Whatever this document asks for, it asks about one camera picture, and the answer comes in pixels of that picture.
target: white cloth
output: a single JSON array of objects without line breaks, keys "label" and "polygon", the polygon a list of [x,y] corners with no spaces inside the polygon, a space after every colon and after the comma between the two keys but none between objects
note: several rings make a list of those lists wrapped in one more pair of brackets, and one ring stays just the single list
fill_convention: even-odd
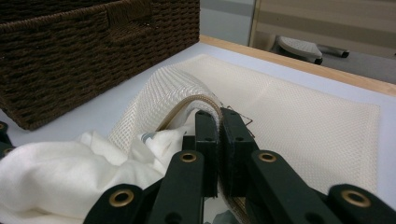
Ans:
[{"label": "white cloth", "polygon": [[144,189],[162,178],[190,129],[156,133],[143,149],[153,152],[149,163],[128,158],[95,132],[17,147],[0,161],[0,222],[82,223],[107,189],[123,183]]}]

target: woven basket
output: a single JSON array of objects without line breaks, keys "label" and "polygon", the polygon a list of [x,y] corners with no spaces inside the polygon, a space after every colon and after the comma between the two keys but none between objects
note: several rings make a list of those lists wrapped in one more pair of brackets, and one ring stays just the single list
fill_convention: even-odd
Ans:
[{"label": "woven basket", "polygon": [[0,0],[0,108],[36,129],[199,40],[199,0]]}]

